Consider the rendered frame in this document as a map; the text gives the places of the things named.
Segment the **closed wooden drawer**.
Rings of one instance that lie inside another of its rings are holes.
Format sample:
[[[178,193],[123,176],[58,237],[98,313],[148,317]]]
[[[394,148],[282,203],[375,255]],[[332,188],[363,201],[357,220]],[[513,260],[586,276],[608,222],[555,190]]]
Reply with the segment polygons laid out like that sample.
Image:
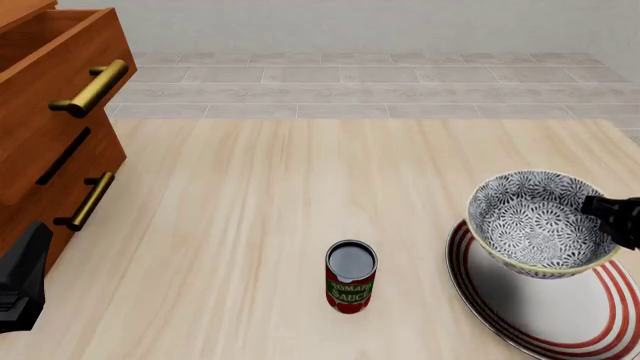
[[[53,220],[70,217],[78,209],[91,190],[84,179],[98,178],[106,172],[116,173],[125,159],[122,151],[78,152],[47,185],[34,186],[20,203],[0,204],[0,256],[30,224],[41,221],[53,232],[45,266],[49,271],[74,236],[66,227],[53,224]]]

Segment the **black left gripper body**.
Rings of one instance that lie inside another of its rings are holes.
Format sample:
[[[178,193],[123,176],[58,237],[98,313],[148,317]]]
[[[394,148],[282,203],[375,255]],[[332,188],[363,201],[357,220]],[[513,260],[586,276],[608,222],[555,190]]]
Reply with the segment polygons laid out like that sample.
[[[0,333],[31,331],[44,305],[43,289],[29,292],[0,284]]]

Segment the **black patterned bowl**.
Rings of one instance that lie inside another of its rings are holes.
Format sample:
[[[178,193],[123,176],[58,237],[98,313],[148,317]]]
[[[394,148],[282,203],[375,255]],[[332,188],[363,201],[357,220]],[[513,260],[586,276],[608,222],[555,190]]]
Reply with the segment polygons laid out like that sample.
[[[520,275],[569,278],[611,260],[620,250],[581,212],[598,188],[564,173],[516,170],[487,179],[470,195],[465,221],[493,260]]]

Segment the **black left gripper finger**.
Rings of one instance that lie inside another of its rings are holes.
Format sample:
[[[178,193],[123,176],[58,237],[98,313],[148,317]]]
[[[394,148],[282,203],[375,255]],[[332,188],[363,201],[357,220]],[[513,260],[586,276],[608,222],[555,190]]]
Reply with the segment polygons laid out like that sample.
[[[30,224],[0,257],[0,291],[40,291],[53,232],[41,221]]]

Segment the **wooden cabinet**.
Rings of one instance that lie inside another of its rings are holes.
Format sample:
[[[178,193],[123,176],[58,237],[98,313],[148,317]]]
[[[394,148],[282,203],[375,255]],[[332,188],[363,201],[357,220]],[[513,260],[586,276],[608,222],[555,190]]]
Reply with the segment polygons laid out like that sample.
[[[21,23],[23,20],[39,14],[46,9],[59,9],[57,7],[57,0],[0,0],[0,30]],[[94,152],[109,150],[124,152],[106,114],[106,105],[102,110],[91,113],[88,116],[88,125],[69,143],[58,158],[51,164],[49,169],[36,181],[34,186],[47,185],[53,176],[69,161],[72,155],[78,152],[87,150]]]

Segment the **open wooden drawer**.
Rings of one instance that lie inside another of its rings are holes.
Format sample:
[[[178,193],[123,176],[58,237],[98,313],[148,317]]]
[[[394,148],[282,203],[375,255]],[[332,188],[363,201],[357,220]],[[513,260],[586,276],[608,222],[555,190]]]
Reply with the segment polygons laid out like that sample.
[[[116,59],[125,77],[83,119],[52,111]],[[18,203],[136,71],[114,8],[46,9],[0,30],[0,203]]]

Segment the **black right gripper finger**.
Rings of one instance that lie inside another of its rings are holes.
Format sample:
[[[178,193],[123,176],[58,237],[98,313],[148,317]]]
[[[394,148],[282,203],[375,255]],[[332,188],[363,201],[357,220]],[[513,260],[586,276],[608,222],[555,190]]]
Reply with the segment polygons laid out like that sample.
[[[600,222],[600,230],[611,237],[617,245],[632,251],[640,251],[640,228],[629,228],[628,223]]]
[[[610,199],[587,196],[582,203],[581,212],[609,224],[640,222],[640,197]]]

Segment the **tomato sauce tin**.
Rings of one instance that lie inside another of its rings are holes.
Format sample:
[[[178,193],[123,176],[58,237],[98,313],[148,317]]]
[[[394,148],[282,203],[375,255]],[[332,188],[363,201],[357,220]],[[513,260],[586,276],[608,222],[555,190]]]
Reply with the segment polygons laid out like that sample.
[[[345,239],[325,255],[326,299],[341,314],[356,314],[370,302],[378,257],[365,242]]]

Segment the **white plate with red rings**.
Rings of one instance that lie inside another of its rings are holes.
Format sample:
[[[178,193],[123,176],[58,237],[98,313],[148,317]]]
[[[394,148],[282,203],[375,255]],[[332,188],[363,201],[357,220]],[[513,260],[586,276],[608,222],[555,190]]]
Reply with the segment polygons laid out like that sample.
[[[493,260],[458,221],[446,265],[488,329],[540,360],[640,360],[640,287],[611,260],[580,275],[537,279]]]

